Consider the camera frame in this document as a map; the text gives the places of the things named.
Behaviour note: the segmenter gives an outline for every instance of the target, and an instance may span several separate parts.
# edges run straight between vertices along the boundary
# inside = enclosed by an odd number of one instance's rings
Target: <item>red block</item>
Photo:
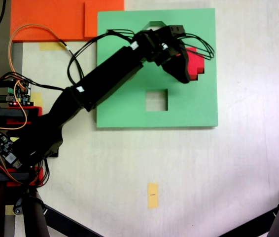
[[[196,48],[187,48],[191,51],[197,51]],[[189,63],[188,63],[188,72],[190,75],[191,80],[197,80],[198,79],[198,74],[204,74],[204,58],[191,53],[189,51],[188,56],[189,56]]]

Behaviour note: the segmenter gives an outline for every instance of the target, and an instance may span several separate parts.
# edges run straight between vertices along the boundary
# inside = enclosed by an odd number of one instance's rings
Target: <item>red object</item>
[[[191,51],[197,51],[196,48],[187,48]],[[204,64],[204,58],[191,53],[189,51],[188,52],[188,56],[189,56],[189,63],[188,63],[188,72],[190,75],[190,79],[191,80],[197,80],[198,79],[198,74],[203,74],[204,73],[204,68],[205,68],[205,64]]]
[[[43,180],[43,177],[44,177],[42,167],[35,167],[35,169],[39,169],[39,175],[38,175],[38,179],[36,180],[36,182],[34,184],[31,184],[31,185],[41,184],[41,182]],[[18,172],[15,168],[8,168],[7,170],[8,170],[9,173]],[[7,182],[7,187],[15,187],[15,186],[21,186],[21,184],[19,184],[17,182],[13,182],[13,181],[8,181]]]
[[[20,110],[20,107],[8,107],[9,109],[18,109]],[[42,116],[42,107],[39,107],[39,106],[25,106],[23,107],[24,110],[31,110],[31,109],[37,109],[38,110],[38,113],[37,113],[37,116]],[[7,124],[24,124],[25,122],[19,122],[19,121],[16,121],[14,119],[7,119],[6,121]]]
[[[124,0],[11,0],[10,35],[25,24],[41,24],[64,41],[97,36],[98,11],[123,11]],[[57,41],[47,30],[22,29],[13,41]]]

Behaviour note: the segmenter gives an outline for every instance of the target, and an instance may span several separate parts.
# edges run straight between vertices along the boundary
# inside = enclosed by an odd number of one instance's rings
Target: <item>yellow sticky note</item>
[[[19,139],[19,137],[11,137],[11,138],[10,138],[10,140],[11,140],[12,142],[17,141],[18,139]]]
[[[157,208],[158,203],[158,183],[148,183],[148,208]]]
[[[35,106],[43,107],[43,99],[41,92],[31,92],[31,102],[34,103]]]
[[[55,50],[66,50],[65,46],[60,42],[40,42],[40,51],[55,51]]]

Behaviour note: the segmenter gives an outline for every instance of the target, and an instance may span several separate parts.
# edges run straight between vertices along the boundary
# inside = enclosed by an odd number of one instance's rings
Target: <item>yellow tape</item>
[[[158,183],[148,183],[148,208],[153,209],[159,206]]]
[[[6,205],[5,206],[5,214],[6,216],[14,216],[15,213],[13,212],[13,205]]]
[[[11,140],[12,142],[17,141],[18,139],[19,139],[19,137],[11,137],[11,138],[10,138],[10,140]]]
[[[31,102],[34,103],[35,106],[43,107],[43,99],[41,92],[31,92]]]
[[[55,51],[55,50],[66,50],[65,46],[60,42],[40,42],[40,51]]]

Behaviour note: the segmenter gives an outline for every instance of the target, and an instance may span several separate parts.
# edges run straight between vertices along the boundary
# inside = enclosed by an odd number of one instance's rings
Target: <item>square hole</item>
[[[168,90],[147,91],[146,111],[168,111]]]

